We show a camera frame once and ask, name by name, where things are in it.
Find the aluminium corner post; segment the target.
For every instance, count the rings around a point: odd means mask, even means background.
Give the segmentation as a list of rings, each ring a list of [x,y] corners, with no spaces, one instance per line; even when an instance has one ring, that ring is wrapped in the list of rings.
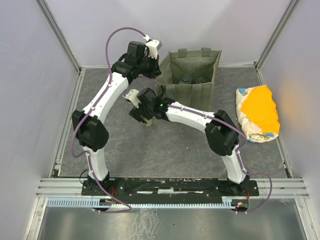
[[[266,46],[264,47],[262,53],[257,62],[255,62],[254,66],[256,71],[259,71],[265,61],[267,60],[270,52],[272,51],[273,47],[275,46],[278,38],[280,37],[282,31],[285,29],[287,23],[289,22],[292,14],[294,13],[295,9],[297,8],[300,0],[290,0],[284,13],[282,14],[278,24],[276,25],[274,31],[272,32]]]
[[[55,37],[57,38],[60,46],[62,47],[64,53],[66,54],[66,56],[68,57],[71,65],[73,66],[73,68],[79,73],[81,71],[81,67],[78,63],[78,61],[76,60],[75,55],[73,54],[61,28],[59,27],[59,25],[57,24],[55,17],[52,13],[52,11],[50,10],[50,7],[47,3],[46,0],[35,0],[35,2],[37,3],[40,11],[42,12],[42,14],[44,15],[47,23],[49,24],[51,30],[53,31],[53,34],[55,35]]]

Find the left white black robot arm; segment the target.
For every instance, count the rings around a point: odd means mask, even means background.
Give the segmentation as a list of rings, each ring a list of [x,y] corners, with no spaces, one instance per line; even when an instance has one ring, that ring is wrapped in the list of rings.
[[[106,82],[83,108],[72,113],[74,139],[78,140],[89,165],[89,177],[94,181],[93,190],[99,195],[110,191],[109,171],[105,163],[104,147],[109,133],[104,126],[105,119],[117,98],[140,75],[154,79],[161,74],[158,51],[162,43],[148,40],[146,43],[131,41],[127,52],[116,61]]]

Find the right aluminium corner post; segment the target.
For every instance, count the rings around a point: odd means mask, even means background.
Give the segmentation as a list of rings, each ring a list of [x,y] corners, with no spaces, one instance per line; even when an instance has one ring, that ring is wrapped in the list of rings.
[[[272,51],[273,47],[275,46],[278,38],[280,37],[282,31],[285,29],[287,23],[289,22],[292,14],[294,13],[295,9],[297,8],[300,0],[290,0],[284,13],[282,14],[278,24],[276,25],[274,31],[272,32],[266,46],[264,47],[262,53],[257,62],[255,62],[254,66],[256,71],[259,71],[265,61],[267,60],[270,52]]]

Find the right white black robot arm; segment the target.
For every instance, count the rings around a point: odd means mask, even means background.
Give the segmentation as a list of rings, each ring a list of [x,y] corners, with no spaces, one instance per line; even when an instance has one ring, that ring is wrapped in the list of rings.
[[[156,118],[203,132],[209,148],[221,156],[227,170],[223,191],[239,196],[247,190],[250,177],[240,156],[240,131],[225,111],[196,110],[171,98],[162,98],[148,87],[141,91],[132,89],[124,98],[133,104],[129,115],[140,123],[147,125]]]

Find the clear bottle dark cap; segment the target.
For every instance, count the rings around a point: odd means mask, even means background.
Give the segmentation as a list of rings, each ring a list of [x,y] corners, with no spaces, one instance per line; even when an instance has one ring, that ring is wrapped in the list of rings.
[[[197,78],[196,83],[197,84],[204,84],[204,83],[210,82],[210,80],[211,79],[207,76],[201,76],[201,77]]]

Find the yellow patterned snack bag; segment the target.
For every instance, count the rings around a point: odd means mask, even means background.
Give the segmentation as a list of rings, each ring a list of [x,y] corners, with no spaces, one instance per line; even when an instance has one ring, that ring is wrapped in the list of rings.
[[[279,136],[280,122],[273,93],[267,85],[238,88],[235,109],[241,130],[251,143],[265,143]]]

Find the olive green canvas bag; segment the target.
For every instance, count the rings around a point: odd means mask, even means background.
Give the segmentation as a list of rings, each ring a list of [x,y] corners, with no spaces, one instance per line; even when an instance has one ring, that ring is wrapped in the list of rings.
[[[169,52],[159,64],[161,75],[156,78],[164,87],[163,97],[200,111],[210,111],[221,55],[221,50],[209,47]],[[179,84],[184,75],[192,77],[192,84]],[[202,76],[210,78],[210,82],[197,84],[197,78]]]

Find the green liquid white-cap bottle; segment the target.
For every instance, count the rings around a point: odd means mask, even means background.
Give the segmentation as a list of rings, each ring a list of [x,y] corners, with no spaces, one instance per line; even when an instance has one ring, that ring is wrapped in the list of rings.
[[[146,119],[143,117],[143,120],[145,121],[145,124],[144,124],[145,127],[150,127],[153,124],[152,119]]]

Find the aluminium front rail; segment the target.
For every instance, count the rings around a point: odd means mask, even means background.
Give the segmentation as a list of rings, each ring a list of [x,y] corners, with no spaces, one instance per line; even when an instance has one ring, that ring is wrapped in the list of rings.
[[[302,178],[256,178],[259,196],[265,198],[270,189],[272,199],[308,199],[310,196]],[[82,184],[75,178],[42,178],[37,197],[81,197]]]

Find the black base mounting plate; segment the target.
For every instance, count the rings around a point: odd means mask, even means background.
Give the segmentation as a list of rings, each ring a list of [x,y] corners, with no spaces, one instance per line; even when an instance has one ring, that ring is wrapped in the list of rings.
[[[223,197],[257,197],[258,184],[219,178],[125,178],[100,183],[112,196],[131,204],[220,204]]]

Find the left aluminium corner post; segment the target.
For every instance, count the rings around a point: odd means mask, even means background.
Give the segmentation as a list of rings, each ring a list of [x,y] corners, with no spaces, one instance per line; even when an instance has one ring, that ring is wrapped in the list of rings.
[[[66,54],[66,56],[68,57],[71,65],[73,66],[73,68],[79,73],[81,71],[81,67],[78,63],[78,61],[76,60],[75,55],[73,54],[61,28],[59,27],[59,25],[57,24],[55,17],[52,13],[52,11],[50,10],[50,7],[47,3],[46,0],[35,0],[35,2],[37,3],[40,11],[42,12],[42,14],[44,15],[47,23],[49,24],[51,30],[53,31],[53,34],[55,35],[55,37],[57,38],[60,46],[62,47],[64,53]]]

